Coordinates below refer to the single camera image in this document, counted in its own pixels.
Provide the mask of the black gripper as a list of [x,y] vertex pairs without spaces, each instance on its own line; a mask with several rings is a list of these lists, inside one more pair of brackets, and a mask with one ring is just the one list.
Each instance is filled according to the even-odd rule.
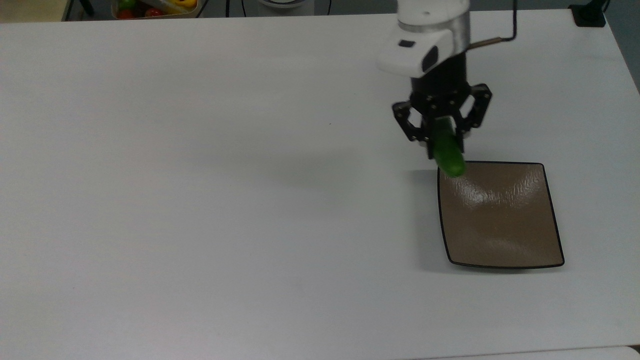
[[[484,84],[471,86],[467,78],[467,53],[454,55],[435,66],[425,75],[411,80],[412,94],[416,93],[418,103],[425,103],[428,98],[452,101],[452,119],[455,123],[455,141],[459,150],[464,153],[465,139],[471,130],[478,129],[489,109],[493,93]],[[472,103],[469,112],[463,115],[461,109],[469,98]],[[419,125],[410,121],[411,111],[416,110],[420,117]],[[434,144],[431,140],[433,126],[430,119],[412,103],[400,101],[391,105],[391,112],[396,123],[410,142],[418,142],[425,148],[427,159],[434,159]]]

